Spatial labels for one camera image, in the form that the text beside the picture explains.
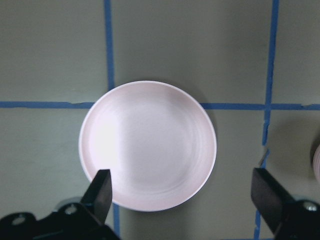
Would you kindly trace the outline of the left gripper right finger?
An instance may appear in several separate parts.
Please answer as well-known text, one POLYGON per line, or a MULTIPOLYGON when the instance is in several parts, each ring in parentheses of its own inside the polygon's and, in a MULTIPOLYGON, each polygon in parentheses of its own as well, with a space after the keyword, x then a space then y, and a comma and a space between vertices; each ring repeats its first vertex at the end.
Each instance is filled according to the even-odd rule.
POLYGON ((275 234, 284 218, 285 209, 296 200, 265 168, 253 169, 250 194, 256 209, 275 234))

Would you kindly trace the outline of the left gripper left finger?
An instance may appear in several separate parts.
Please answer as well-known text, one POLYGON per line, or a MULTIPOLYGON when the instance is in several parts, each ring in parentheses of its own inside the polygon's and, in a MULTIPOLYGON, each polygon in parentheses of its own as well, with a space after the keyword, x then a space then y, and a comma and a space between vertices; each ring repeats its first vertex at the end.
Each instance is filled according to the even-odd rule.
POLYGON ((112 204, 112 179, 109 169, 101 169, 96 173, 80 203, 100 224, 105 224, 112 204))

